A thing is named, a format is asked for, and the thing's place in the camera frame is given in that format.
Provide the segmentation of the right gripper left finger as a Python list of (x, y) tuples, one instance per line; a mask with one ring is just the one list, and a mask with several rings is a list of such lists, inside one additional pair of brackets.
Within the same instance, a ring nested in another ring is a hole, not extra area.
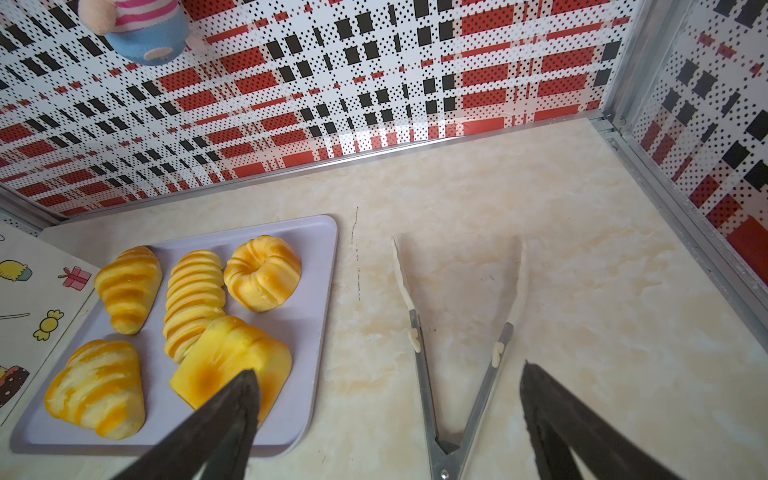
[(244, 370), (118, 479), (242, 479), (258, 430), (260, 388)]

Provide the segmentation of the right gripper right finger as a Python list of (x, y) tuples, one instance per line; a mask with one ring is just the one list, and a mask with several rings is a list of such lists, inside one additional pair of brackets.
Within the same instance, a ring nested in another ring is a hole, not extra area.
[(597, 479), (676, 479), (541, 366), (522, 370), (520, 398), (541, 479), (581, 479), (579, 457)]

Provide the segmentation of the square toast bread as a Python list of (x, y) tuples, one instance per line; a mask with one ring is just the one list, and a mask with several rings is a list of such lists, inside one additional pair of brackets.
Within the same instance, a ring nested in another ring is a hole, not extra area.
[(292, 355), (284, 343), (239, 318), (225, 316), (213, 321), (169, 385), (197, 410), (244, 370), (257, 376), (258, 423), (263, 424), (291, 373)]

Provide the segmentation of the metal tongs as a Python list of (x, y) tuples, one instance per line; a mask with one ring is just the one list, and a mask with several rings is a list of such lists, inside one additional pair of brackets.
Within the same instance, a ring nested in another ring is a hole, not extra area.
[(498, 374), (526, 307), (528, 248), (516, 236), (499, 252), (415, 257), (391, 238), (394, 276), (408, 313), (429, 476), (460, 479)]

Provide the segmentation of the long ridged bread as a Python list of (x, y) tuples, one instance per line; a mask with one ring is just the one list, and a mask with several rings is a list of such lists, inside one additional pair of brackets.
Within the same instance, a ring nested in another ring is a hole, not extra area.
[(209, 324), (225, 315), (222, 262), (209, 250), (187, 253), (174, 266), (166, 293), (164, 351), (180, 364)]

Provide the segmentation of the white paper bag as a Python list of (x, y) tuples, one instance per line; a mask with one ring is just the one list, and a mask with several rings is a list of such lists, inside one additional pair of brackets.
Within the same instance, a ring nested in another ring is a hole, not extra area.
[(99, 268), (22, 230), (1, 226), (1, 421), (94, 289)]

